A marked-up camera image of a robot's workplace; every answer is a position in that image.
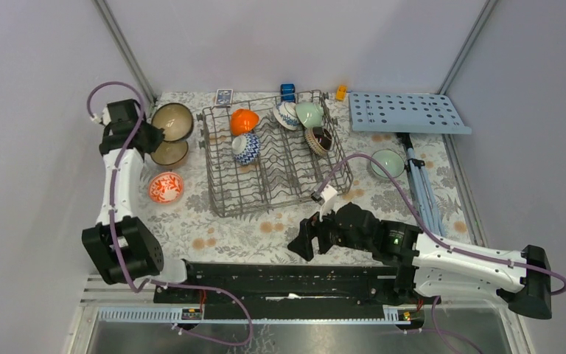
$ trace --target bowl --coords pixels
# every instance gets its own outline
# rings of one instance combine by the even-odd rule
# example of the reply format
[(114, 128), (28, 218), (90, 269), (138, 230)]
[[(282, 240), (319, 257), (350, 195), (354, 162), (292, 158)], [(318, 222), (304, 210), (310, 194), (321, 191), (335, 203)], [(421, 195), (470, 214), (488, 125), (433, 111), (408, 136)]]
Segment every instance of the bowl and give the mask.
[[(402, 172), (405, 170), (405, 160), (392, 150), (378, 150), (372, 154), (372, 158), (377, 160), (394, 178), (402, 175)], [(377, 176), (387, 178), (387, 175), (377, 165), (373, 162), (370, 162), (370, 165)]]
[(259, 123), (259, 115), (250, 109), (240, 108), (231, 115), (231, 134), (239, 136), (252, 131)]
[(241, 165), (247, 165), (255, 161), (261, 148), (259, 137), (255, 133), (241, 134), (231, 142), (233, 157)]
[(157, 150), (150, 154), (150, 158), (156, 164), (174, 170), (186, 163), (188, 151), (187, 142), (161, 142)]
[(156, 203), (177, 201), (184, 192), (184, 179), (174, 172), (157, 175), (148, 185), (148, 196)]
[(294, 102), (280, 102), (272, 108), (274, 118), (291, 131), (298, 130), (302, 125), (296, 116), (296, 104)]
[(296, 104), (296, 116), (305, 128), (314, 128), (322, 125), (324, 109), (318, 103), (301, 102)]
[(325, 157), (333, 146), (331, 132), (322, 127), (306, 129), (304, 138), (311, 150), (318, 156)]
[(192, 134), (194, 117), (185, 105), (168, 103), (154, 113), (150, 124), (164, 130), (165, 142), (181, 142)]

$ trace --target yellow toy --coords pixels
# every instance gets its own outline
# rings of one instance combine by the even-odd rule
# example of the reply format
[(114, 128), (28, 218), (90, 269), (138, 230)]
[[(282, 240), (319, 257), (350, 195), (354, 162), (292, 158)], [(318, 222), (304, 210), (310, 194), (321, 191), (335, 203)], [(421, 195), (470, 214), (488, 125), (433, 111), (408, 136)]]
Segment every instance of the yellow toy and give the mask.
[(335, 94), (335, 99), (338, 101), (343, 101), (343, 99), (346, 97), (346, 89), (347, 87), (345, 85), (340, 85), (340, 87), (338, 87), (338, 92)]

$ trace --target table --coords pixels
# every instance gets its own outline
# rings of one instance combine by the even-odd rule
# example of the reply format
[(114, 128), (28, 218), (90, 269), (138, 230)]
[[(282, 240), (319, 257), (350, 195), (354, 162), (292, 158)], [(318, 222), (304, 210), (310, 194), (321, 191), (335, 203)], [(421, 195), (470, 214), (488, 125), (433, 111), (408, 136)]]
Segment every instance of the table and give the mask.
[[(236, 93), (234, 100), (269, 97), (275, 93)], [(335, 101), (330, 94), (326, 101), (336, 127), (344, 153), (372, 154), (376, 150), (392, 149), (405, 159), (405, 151), (392, 133), (360, 133), (351, 131), (348, 100)], [(161, 95), (156, 108), (167, 103), (182, 103), (194, 115), (213, 105), (214, 93), (168, 92)], [(317, 254), (308, 263), (287, 249), (287, 244), (298, 235), (298, 224), (318, 210), (313, 202), (241, 215), (220, 218), (209, 209), (205, 150), (199, 148), (203, 137), (202, 122), (195, 123), (188, 139), (189, 155), (179, 173), (185, 183), (184, 195), (171, 205), (153, 203), (147, 196), (149, 181), (162, 172), (147, 156), (141, 175), (140, 217), (159, 240), (166, 258), (184, 258), (194, 262), (221, 263), (274, 263), (315, 265), (380, 265), (368, 252), (333, 247), (327, 254)], [(443, 215), (447, 237), (471, 243), (461, 201), (458, 197), (454, 173), (447, 158), (440, 135), (412, 134), (411, 139), (419, 159), (426, 161), (431, 184), (439, 209)], [(335, 208), (352, 201), (370, 210), (383, 220), (415, 224), (396, 188), (389, 181), (376, 177), (364, 159), (353, 159), (350, 167), (354, 181), (350, 192), (339, 197)], [(408, 192), (406, 173), (397, 181)]]

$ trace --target dish rack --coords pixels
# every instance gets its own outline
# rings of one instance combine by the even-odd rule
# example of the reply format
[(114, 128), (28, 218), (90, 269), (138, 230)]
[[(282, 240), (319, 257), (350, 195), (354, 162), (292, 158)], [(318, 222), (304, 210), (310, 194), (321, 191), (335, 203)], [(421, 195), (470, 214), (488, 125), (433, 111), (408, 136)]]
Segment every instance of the dish rack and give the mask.
[[(272, 114), (281, 96), (233, 102), (229, 107), (212, 106), (203, 109), (197, 119), (203, 122), (201, 131), (206, 151), (207, 184), (213, 211), (221, 218), (300, 204), (311, 200), (311, 193), (333, 167), (344, 158), (343, 148), (335, 130), (337, 121), (330, 116), (326, 95), (319, 90), (294, 94), (296, 102), (318, 102), (324, 109), (323, 127), (331, 132), (333, 145), (326, 157), (318, 157), (305, 141), (304, 131), (283, 128)], [(253, 132), (261, 142), (261, 152), (253, 164), (242, 166), (231, 152), (229, 122), (231, 114), (245, 108), (259, 115)], [(340, 193), (352, 185), (348, 163), (330, 181)]]

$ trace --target brown bowl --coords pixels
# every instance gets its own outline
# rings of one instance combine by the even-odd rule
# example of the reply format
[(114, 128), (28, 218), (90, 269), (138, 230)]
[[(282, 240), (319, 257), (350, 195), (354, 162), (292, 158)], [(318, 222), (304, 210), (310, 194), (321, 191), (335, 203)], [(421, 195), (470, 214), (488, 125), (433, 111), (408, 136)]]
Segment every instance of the brown bowl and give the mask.
[(164, 130), (165, 142), (182, 142), (192, 135), (194, 117), (185, 105), (168, 103), (154, 113), (150, 124)]
[(186, 163), (188, 152), (187, 142), (162, 142), (157, 150), (150, 154), (150, 158), (159, 166), (174, 170)]

